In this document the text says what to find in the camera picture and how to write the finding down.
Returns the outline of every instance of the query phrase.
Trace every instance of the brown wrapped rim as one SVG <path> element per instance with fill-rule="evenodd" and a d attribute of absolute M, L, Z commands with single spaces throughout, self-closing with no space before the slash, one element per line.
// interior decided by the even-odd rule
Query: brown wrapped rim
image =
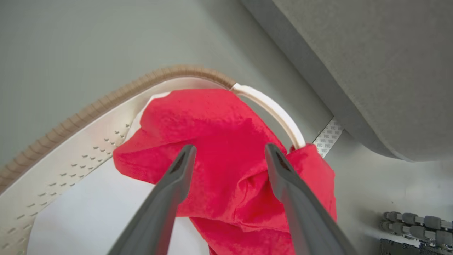
<path fill-rule="evenodd" d="M 58 145 L 106 112 L 161 82 L 179 77 L 210 80 L 228 90 L 236 83 L 233 79 L 216 70 L 190 65 L 162 68 L 148 73 L 86 106 L 79 113 L 72 115 L 29 145 L 27 150 L 19 153 L 0 170 L 0 193 Z"/>

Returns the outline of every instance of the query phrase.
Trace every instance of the white handle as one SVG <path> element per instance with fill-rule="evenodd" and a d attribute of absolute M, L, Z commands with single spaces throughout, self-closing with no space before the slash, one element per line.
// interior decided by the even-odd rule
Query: white handle
<path fill-rule="evenodd" d="M 305 146 L 304 137 L 302 136 L 302 133 L 300 132 L 296 123 L 294 123 L 294 120 L 279 104 L 277 104 L 270 97 L 252 87 L 240 85 L 239 83 L 234 84 L 233 88 L 231 88 L 231 91 L 236 95 L 245 96 L 246 98 L 257 103 L 262 108 L 266 109 L 266 111 L 280 123 L 280 125 L 289 135 L 289 138 L 291 139 L 291 142 L 293 143 L 295 149 L 300 149 Z"/>

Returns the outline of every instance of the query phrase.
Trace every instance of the gray upholstered furniture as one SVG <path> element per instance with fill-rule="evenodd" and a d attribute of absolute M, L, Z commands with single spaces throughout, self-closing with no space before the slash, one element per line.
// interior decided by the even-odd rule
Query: gray upholstered furniture
<path fill-rule="evenodd" d="M 242 2 L 362 144 L 453 156 L 453 1 Z"/>

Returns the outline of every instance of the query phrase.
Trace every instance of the white plastic basket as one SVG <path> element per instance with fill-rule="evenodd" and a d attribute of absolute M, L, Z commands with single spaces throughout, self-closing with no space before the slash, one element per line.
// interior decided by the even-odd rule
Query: white plastic basket
<path fill-rule="evenodd" d="M 153 71 L 104 96 L 53 128 L 0 171 L 0 254 L 24 255 L 35 217 L 109 160 L 152 95 L 188 88 L 228 89 L 264 107 L 305 146 L 291 117 L 263 93 L 212 69 L 177 66 Z"/>

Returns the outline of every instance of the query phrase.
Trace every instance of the red fabric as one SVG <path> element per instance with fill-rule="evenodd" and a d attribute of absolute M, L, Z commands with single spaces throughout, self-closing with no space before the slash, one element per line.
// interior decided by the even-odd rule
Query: red fabric
<path fill-rule="evenodd" d="M 186 144 L 197 148 L 190 192 L 177 216 L 188 216 L 211 254 L 294 254 L 283 205 L 268 180 L 265 144 L 286 150 L 236 95 L 222 89 L 179 90 L 151 101 L 141 129 L 113 153 L 127 176 L 157 183 Z M 306 147 L 287 159 L 336 220 L 334 172 Z"/>

